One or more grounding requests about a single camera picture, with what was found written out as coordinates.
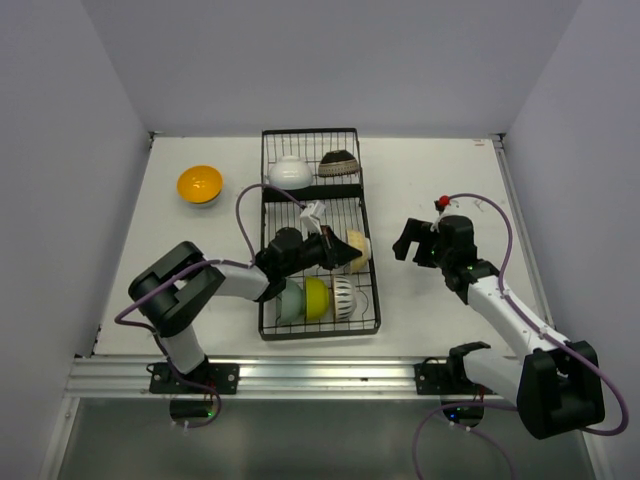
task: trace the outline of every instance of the cable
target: cable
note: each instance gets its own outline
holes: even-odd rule
[[[254,183],[253,185],[249,185],[247,188],[245,188],[240,192],[240,195],[238,195],[238,200],[236,200],[236,220],[238,222],[238,227],[240,228],[240,233],[242,234],[242,238],[244,238],[244,241],[247,243],[247,246],[249,247],[249,254],[251,255],[251,263],[249,264],[250,266],[253,266],[256,263],[256,252],[253,249],[253,245],[251,245],[249,236],[247,235],[246,230],[242,226],[242,221],[240,220],[240,200],[242,200],[242,197],[244,197],[247,192],[258,187],[270,188],[271,190],[275,190],[281,195],[284,195],[285,197],[287,197],[289,200],[291,200],[300,208],[304,208],[304,205],[300,203],[297,199],[295,199],[289,192],[281,188],[275,187],[273,185],[269,185],[267,183]]]
[[[425,426],[425,424],[429,421],[431,417],[433,417],[436,413],[441,412],[442,410],[447,410],[449,408],[468,408],[468,407],[484,407],[484,408],[491,408],[494,410],[517,411],[517,408],[511,405],[495,405],[492,403],[478,403],[478,402],[448,403],[446,405],[441,405],[438,408],[434,408],[433,410],[431,410],[429,414],[426,417],[424,417],[424,419],[420,422],[420,424],[418,425],[418,428],[416,428],[416,431],[413,434],[413,441],[411,442],[411,457],[413,459],[413,468],[416,472],[416,476],[420,480],[424,480],[424,476],[420,471],[420,465],[418,464],[418,440],[420,439],[420,432],[422,431],[422,428]],[[502,456],[505,458],[505,460],[507,461],[507,464],[509,465],[509,472],[511,474],[511,479],[514,480],[517,478],[516,468],[515,468],[513,459],[511,458],[509,453],[507,453],[507,451],[498,442],[496,442],[493,438],[491,438],[486,433],[480,430],[477,430],[476,428],[470,428],[467,430],[467,427],[465,427],[464,425],[460,425],[458,423],[454,423],[453,425],[458,428],[464,429],[467,432],[473,433],[474,435],[477,435],[480,438],[483,438],[487,442],[491,443],[494,447],[496,447],[500,451]]]
[[[611,430],[597,430],[597,429],[593,429],[593,428],[588,428],[587,427],[587,428],[583,428],[582,431],[583,432],[587,432],[587,433],[591,433],[593,435],[600,435],[600,436],[605,436],[605,437],[612,437],[614,435],[619,435],[620,433],[624,432],[627,429],[627,427],[629,426],[629,408],[627,406],[627,402],[625,401],[624,397],[622,396],[622,392],[620,392],[618,387],[613,383],[613,380],[611,380],[611,378],[609,378],[609,376],[606,373],[604,373],[600,368],[598,368],[593,363],[591,363],[589,360],[587,360],[584,356],[582,356],[578,352],[575,352],[574,350],[570,349],[564,343],[556,340],[555,338],[551,337],[547,333],[541,332],[541,330],[533,322],[533,320],[531,320],[529,318],[529,316],[516,304],[516,302],[505,291],[504,276],[505,276],[505,272],[507,270],[507,265],[509,264],[509,259],[511,258],[511,251],[513,250],[513,228],[511,227],[511,222],[509,221],[509,217],[507,217],[507,214],[505,213],[505,211],[496,202],[494,202],[493,200],[491,200],[491,199],[489,199],[489,198],[487,198],[487,197],[485,197],[483,195],[477,195],[475,193],[457,193],[455,195],[451,195],[449,198],[451,200],[453,200],[455,198],[465,198],[465,197],[466,198],[475,198],[476,200],[481,200],[481,201],[486,202],[489,205],[491,205],[494,209],[496,209],[498,211],[498,213],[500,214],[500,216],[504,220],[504,223],[505,223],[505,225],[507,227],[507,235],[508,235],[507,252],[505,253],[504,260],[502,261],[502,267],[500,267],[500,274],[498,275],[498,288],[500,289],[500,294],[504,297],[504,299],[509,304],[509,306],[511,308],[513,308],[513,310],[518,314],[518,316],[520,318],[522,318],[522,320],[534,332],[536,332],[538,334],[541,334],[542,338],[544,338],[545,340],[549,341],[550,343],[552,343],[553,345],[558,347],[560,350],[562,350],[567,355],[570,355],[571,357],[573,357],[576,360],[578,360],[585,367],[587,367],[589,370],[591,370],[593,373],[595,373],[598,377],[600,377],[600,379],[609,387],[609,389],[611,390],[613,395],[616,397],[616,400],[618,401],[618,404],[620,405],[620,411],[622,413],[622,418],[620,419],[620,424],[616,428],[613,428]]]

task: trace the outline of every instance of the bowl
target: bowl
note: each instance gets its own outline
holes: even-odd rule
[[[359,272],[371,260],[371,240],[364,236],[364,233],[357,230],[347,230],[347,243],[362,252],[362,256],[351,260],[347,271],[349,273]]]
[[[356,289],[348,278],[342,275],[331,277],[333,290],[333,319],[336,322],[346,322],[356,311]]]
[[[284,290],[276,297],[276,324],[291,325],[304,312],[302,288],[293,280],[287,279]]]
[[[304,296],[307,303],[305,320],[319,321],[329,310],[329,289],[319,278],[305,277]]]
[[[218,170],[209,165],[197,165],[185,170],[176,185],[178,194],[187,203],[208,207],[220,195],[224,180]]]
[[[313,173],[300,157],[285,155],[269,169],[269,183],[283,190],[299,190],[313,183]]]

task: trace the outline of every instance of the black wire rack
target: black wire rack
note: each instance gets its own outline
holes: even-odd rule
[[[321,223],[329,225],[343,241],[347,230],[357,230],[367,238],[369,221],[364,200],[362,168],[352,175],[319,177],[318,165],[325,153],[332,150],[348,150],[360,161],[360,144],[355,128],[315,128],[305,130],[265,130],[262,132],[262,181],[267,183],[267,175],[276,160],[284,155],[296,155],[306,161],[313,172],[311,186],[292,190],[290,193],[300,201],[322,200],[326,210]],[[284,227],[294,227],[306,235],[300,221],[300,208],[280,193],[262,191],[262,231],[261,247],[264,248],[276,232]],[[328,271],[321,267],[304,270],[291,280],[303,287],[304,278],[311,276],[321,279],[329,288],[330,298],[332,275],[343,275],[351,281],[356,290],[357,307],[348,321],[334,321],[332,309],[318,322],[307,323],[301,316],[296,323],[279,325],[276,303],[279,299],[260,304],[259,331],[263,340],[293,340],[302,338],[337,337],[352,335],[372,335],[381,324],[380,301],[373,258],[354,274],[347,268]]]

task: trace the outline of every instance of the white ceramic bowl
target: white ceramic bowl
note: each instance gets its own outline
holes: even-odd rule
[[[313,183],[313,173],[300,157],[285,155],[269,169],[269,183],[283,190],[299,190]]]
[[[331,290],[333,290],[333,319],[336,322],[346,322],[358,306],[356,289],[347,277],[334,275],[331,277]]]

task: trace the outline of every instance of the purple cable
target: purple cable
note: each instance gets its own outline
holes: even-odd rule
[[[247,188],[245,188],[240,192],[240,195],[238,195],[238,200],[236,200],[236,220],[238,221],[238,227],[240,227],[240,233],[242,233],[242,237],[244,238],[244,241],[247,243],[247,246],[249,247],[249,253],[251,254],[250,266],[253,266],[253,264],[256,262],[256,252],[253,250],[253,245],[251,245],[251,241],[249,240],[249,235],[247,235],[246,230],[242,226],[242,221],[240,220],[240,200],[242,200],[242,197],[244,197],[248,191],[253,190],[254,188],[259,188],[259,187],[270,188],[272,190],[275,190],[276,192],[279,192],[281,195],[284,195],[285,197],[287,197],[289,200],[291,200],[293,203],[298,205],[300,208],[304,208],[304,205],[300,203],[298,200],[296,200],[289,192],[279,187],[269,185],[267,183],[254,183],[253,185],[249,185]]]
[[[498,213],[504,220],[504,223],[507,226],[508,243],[507,243],[507,253],[504,256],[502,267],[500,268],[500,274],[498,275],[498,288],[500,289],[501,295],[504,297],[504,299],[509,304],[509,306],[513,308],[513,310],[518,314],[520,318],[522,318],[522,320],[529,326],[529,328],[531,328],[534,332],[539,334],[540,329],[538,328],[538,326],[533,322],[533,320],[529,318],[529,316],[524,311],[522,311],[522,309],[516,304],[516,302],[505,292],[504,275],[507,269],[507,264],[509,263],[509,259],[511,257],[511,251],[513,249],[513,229],[511,228],[511,222],[509,221],[509,217],[507,217],[507,214],[505,213],[505,211],[497,203],[495,203],[493,200],[485,196],[477,195],[475,193],[458,193],[456,195],[451,195],[449,197],[449,199],[451,200],[456,198],[475,198],[477,200],[487,202],[489,205],[491,205],[493,208],[495,208],[498,211]],[[616,428],[613,428],[611,430],[596,430],[593,428],[583,428],[582,431],[591,433],[593,435],[600,435],[605,437],[612,437],[614,435],[619,435],[620,433],[624,432],[627,429],[627,426],[629,425],[629,408],[627,407],[627,402],[622,396],[622,392],[620,392],[618,387],[613,383],[613,380],[611,380],[611,378],[609,378],[609,376],[606,373],[600,370],[600,368],[596,367],[584,356],[580,355],[574,350],[571,350],[564,343],[556,340],[555,338],[551,337],[546,333],[543,333],[542,337],[545,340],[548,340],[549,342],[551,342],[553,345],[555,345],[559,349],[561,349],[567,355],[570,355],[576,360],[578,360],[585,367],[587,367],[589,370],[595,373],[598,377],[600,377],[600,379],[602,379],[602,381],[607,384],[611,392],[616,397],[618,404],[620,405],[622,418],[620,419],[620,424]]]
[[[424,480],[424,477],[422,476],[422,472],[420,471],[420,465],[418,464],[418,440],[420,438],[420,432],[422,431],[422,428],[429,421],[429,419],[438,412],[447,410],[449,408],[466,408],[466,407],[484,407],[484,408],[492,408],[494,410],[517,411],[517,408],[511,405],[495,405],[492,403],[485,403],[485,402],[449,403],[447,405],[441,405],[438,408],[434,408],[433,410],[431,410],[431,412],[429,412],[429,414],[420,422],[420,424],[418,425],[418,428],[416,428],[416,431],[413,434],[413,441],[411,443],[411,456],[413,458],[413,468],[416,472],[416,476],[420,480]],[[464,425],[460,425],[458,423],[454,423],[454,426],[464,430],[466,430],[467,428]],[[496,447],[500,451],[502,456],[505,458],[505,460],[507,461],[507,464],[509,465],[509,472],[511,474],[511,479],[514,480],[515,478],[517,478],[516,468],[513,463],[513,459],[509,456],[507,451],[498,442],[496,442],[493,438],[491,438],[486,433],[480,430],[477,430],[475,428],[472,428],[470,432],[473,433],[474,435],[477,435],[478,437],[485,439],[487,442],[491,443],[494,447]]]

